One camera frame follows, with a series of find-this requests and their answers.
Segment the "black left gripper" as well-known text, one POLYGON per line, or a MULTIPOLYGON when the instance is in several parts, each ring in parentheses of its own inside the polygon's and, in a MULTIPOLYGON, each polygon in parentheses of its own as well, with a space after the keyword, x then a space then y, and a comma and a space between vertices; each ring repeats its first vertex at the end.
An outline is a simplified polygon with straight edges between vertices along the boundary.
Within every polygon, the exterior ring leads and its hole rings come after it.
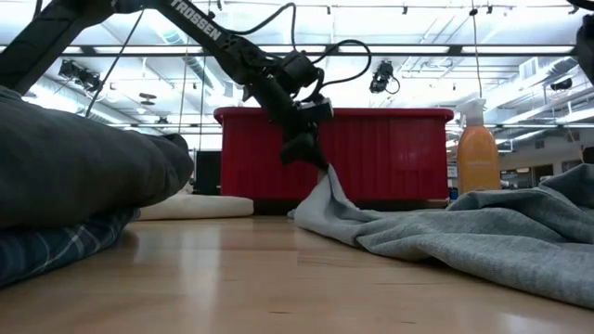
POLYGON ((300 76, 253 76, 252 95, 270 121, 282 130, 285 141, 279 153, 282 164, 303 161, 326 171, 329 164, 316 140, 316 127, 291 97, 312 82, 300 76))

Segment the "light grey garment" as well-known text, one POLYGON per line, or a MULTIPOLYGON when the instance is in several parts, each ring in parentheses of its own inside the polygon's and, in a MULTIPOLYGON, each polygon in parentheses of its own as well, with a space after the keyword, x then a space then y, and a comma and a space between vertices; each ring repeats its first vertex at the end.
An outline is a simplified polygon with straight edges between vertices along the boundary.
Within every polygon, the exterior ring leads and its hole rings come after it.
POLYGON ((289 216, 305 230, 404 261, 434 258, 472 276, 594 310, 594 164, 536 187, 472 191, 442 210, 354 205, 334 170, 289 216))

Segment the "dark grey garment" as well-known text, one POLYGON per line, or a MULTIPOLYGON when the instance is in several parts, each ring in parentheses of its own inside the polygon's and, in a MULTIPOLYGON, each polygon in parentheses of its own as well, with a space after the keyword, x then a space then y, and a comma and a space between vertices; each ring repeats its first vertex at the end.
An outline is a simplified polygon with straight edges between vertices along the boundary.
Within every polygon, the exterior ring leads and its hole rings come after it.
POLYGON ((178 134, 117 129, 0 86, 0 228, 147 207, 182 189, 193 170, 178 134))

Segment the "blue plaid cloth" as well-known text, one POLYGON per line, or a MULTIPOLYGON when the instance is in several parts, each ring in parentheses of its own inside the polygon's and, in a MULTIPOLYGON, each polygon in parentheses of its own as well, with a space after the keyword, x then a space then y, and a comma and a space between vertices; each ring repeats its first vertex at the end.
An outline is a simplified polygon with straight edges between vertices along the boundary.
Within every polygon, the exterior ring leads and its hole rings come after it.
POLYGON ((140 216, 138 208, 101 213, 79 224, 0 230, 0 289, 99 253, 140 216))

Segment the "red plastic laundry bin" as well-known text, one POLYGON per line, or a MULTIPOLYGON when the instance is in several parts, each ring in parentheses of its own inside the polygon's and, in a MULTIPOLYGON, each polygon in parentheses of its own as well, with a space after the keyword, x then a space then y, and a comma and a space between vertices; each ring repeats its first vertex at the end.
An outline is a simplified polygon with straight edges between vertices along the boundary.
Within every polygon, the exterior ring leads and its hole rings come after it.
MULTIPOLYGON (((279 127, 260 108, 217 109, 222 126, 221 193, 251 199, 257 214, 294 209, 317 183, 316 167, 283 165, 279 127)), ((347 198, 363 208, 405 209, 448 196, 450 109, 337 108, 319 144, 347 198)))

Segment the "black rectangular panel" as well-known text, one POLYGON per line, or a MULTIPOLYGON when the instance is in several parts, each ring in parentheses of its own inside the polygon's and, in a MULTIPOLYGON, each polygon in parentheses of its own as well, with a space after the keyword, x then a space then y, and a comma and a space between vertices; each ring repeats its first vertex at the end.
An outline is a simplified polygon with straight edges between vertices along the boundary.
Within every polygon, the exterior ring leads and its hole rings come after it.
POLYGON ((221 152, 197 151, 195 154, 194 192, 219 195, 221 183, 221 152))

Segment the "cream canvas tote bag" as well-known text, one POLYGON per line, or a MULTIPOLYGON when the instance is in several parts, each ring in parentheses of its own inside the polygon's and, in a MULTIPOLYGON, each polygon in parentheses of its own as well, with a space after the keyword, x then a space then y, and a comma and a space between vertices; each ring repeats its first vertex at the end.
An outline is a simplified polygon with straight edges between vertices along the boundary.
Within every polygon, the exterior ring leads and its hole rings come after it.
POLYGON ((189 194, 185 189, 157 204, 141 208, 139 221, 195 220, 250 216, 252 199, 189 194))

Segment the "orange spray bottle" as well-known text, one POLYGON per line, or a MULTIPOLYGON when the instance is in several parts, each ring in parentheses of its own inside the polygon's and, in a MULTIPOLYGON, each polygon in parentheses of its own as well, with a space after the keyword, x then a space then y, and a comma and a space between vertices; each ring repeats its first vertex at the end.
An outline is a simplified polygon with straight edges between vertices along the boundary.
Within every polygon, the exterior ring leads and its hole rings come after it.
POLYGON ((498 149, 484 126, 484 104, 484 99, 475 98, 457 107, 464 121, 457 146, 459 194, 500 189, 498 149))

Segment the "black ceiling spotlight cluster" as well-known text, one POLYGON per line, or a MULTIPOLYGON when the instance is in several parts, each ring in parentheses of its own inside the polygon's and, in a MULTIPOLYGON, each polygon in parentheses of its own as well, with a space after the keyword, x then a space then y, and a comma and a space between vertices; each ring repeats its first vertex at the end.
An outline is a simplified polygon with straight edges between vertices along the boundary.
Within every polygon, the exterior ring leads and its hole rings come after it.
POLYGON ((73 60, 64 59, 61 62, 58 75, 67 81, 80 85, 87 92, 96 92, 101 85, 98 73, 79 66, 73 60))

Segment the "black ceiling rail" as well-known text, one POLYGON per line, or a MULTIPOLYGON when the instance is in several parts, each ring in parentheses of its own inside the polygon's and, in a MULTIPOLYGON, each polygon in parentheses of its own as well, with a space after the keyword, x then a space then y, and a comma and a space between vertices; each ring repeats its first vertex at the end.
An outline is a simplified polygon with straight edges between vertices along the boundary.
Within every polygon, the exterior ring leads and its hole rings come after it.
MULTIPOLYGON (((564 57, 576 54, 574 45, 298 45, 299 51, 318 57, 364 56, 374 57, 564 57)), ((210 52, 199 45, 71 45, 61 53, 63 57, 115 57, 122 53, 126 57, 182 57, 192 55, 202 57, 210 52)))

